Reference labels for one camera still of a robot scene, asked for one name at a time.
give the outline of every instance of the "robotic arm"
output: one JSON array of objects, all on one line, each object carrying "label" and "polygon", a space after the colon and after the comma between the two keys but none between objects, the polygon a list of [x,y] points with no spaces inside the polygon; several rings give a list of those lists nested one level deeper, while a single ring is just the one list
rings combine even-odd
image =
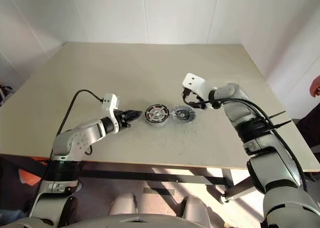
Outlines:
[{"label": "robotic arm", "polygon": [[[183,99],[193,108],[218,109],[223,105],[246,153],[247,163],[256,189],[265,194],[262,228],[320,227],[320,210],[301,185],[300,165],[294,154],[266,120],[249,97],[234,83],[213,87],[203,78],[188,73],[183,81]],[[199,102],[185,99],[195,94]]]},{"label": "robotic arm", "polygon": [[[254,186],[265,194],[263,201],[264,221],[262,228],[318,228],[320,210],[308,193],[301,188],[304,184],[302,169],[285,141],[277,133],[270,118],[249,101],[249,97],[234,83],[213,87],[204,79],[188,73],[183,81],[183,99],[193,108],[219,109],[223,106],[239,137],[245,152],[250,156],[247,168]],[[187,102],[190,94],[198,102]],[[59,134],[53,143],[52,155],[30,216],[21,219],[13,227],[63,227],[69,224],[69,217],[77,206],[72,196],[78,185],[78,174],[83,156],[91,144],[107,134],[116,134],[130,127],[140,111],[119,111],[118,98],[106,94],[102,104],[107,116],[83,123],[76,128]],[[139,215],[148,220],[144,227],[202,227],[186,220],[159,215]],[[139,226],[135,214],[116,215],[93,219],[70,227],[127,227]]]},{"label": "robotic arm", "polygon": [[81,161],[86,151],[107,134],[116,134],[131,127],[130,123],[142,113],[134,110],[120,111],[118,103],[114,94],[106,94],[102,103],[106,117],[82,123],[56,136],[30,217],[50,221],[53,227],[68,225],[77,206],[72,193],[78,186]]}]

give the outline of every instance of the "white wall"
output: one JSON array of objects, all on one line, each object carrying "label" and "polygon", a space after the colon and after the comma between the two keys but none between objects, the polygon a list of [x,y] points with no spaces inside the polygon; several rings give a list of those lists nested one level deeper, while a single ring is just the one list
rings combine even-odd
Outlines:
[{"label": "white wall", "polygon": [[304,77],[317,74],[319,1],[0,0],[0,82],[19,88],[67,41],[242,43],[300,117],[316,103]]},{"label": "white wall", "polygon": [[302,118],[320,101],[309,94],[320,75],[320,0],[270,1],[242,42],[289,114]]}]

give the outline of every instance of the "beige tabletop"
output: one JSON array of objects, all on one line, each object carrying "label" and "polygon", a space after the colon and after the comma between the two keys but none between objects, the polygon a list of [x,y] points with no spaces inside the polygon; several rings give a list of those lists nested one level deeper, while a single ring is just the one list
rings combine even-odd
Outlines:
[{"label": "beige tabletop", "polygon": [[[235,82],[272,115],[284,110],[241,45],[146,45],[67,43],[0,108],[0,153],[49,156],[73,95],[89,89],[99,97],[114,93],[119,109],[144,111],[160,103],[182,105],[188,72],[213,86]],[[88,94],[78,96],[64,130],[104,113]],[[288,120],[282,114],[275,122]],[[279,133],[305,171],[320,164],[293,123]],[[222,109],[196,111],[192,124],[148,125],[142,116],[116,135],[93,145],[91,161],[246,168],[249,157]]]}]

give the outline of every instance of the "orange object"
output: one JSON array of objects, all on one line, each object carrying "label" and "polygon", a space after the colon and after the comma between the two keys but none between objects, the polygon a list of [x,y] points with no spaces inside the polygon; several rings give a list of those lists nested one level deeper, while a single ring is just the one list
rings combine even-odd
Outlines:
[{"label": "orange object", "polygon": [[[36,161],[43,161],[43,160],[48,159],[46,157],[31,157],[31,158]],[[38,177],[34,174],[31,174],[30,172],[27,172],[25,170],[19,169],[18,172],[19,172],[20,181],[23,184],[28,184],[29,186],[34,186],[35,184],[37,184],[41,180],[41,177]]]}]

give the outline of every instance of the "metal disc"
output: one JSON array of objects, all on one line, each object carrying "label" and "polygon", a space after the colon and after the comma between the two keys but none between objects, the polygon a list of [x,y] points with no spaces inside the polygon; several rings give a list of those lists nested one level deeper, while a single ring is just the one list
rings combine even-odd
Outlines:
[{"label": "metal disc", "polygon": [[196,118],[196,113],[187,106],[177,106],[170,113],[172,119],[179,124],[187,124]]},{"label": "metal disc", "polygon": [[155,104],[144,113],[147,123],[154,127],[162,127],[168,122],[169,110],[166,106]]}]

